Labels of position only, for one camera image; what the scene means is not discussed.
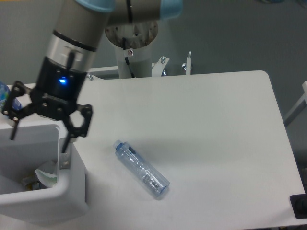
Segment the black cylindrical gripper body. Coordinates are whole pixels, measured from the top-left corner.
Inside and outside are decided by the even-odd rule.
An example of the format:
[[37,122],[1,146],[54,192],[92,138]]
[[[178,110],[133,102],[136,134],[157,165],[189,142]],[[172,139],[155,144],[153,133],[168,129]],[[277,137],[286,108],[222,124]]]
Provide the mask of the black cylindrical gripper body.
[[61,33],[51,36],[36,86],[30,92],[35,113],[61,120],[77,110],[77,99],[96,48]]

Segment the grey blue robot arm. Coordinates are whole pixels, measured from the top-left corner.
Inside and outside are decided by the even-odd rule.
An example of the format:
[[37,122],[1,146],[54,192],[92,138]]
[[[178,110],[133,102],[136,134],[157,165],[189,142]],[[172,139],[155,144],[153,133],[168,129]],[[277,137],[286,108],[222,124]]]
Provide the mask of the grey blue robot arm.
[[179,16],[180,0],[66,0],[33,88],[16,81],[1,110],[13,127],[32,114],[62,121],[67,136],[62,146],[87,136],[93,109],[77,104],[85,77],[107,27]]

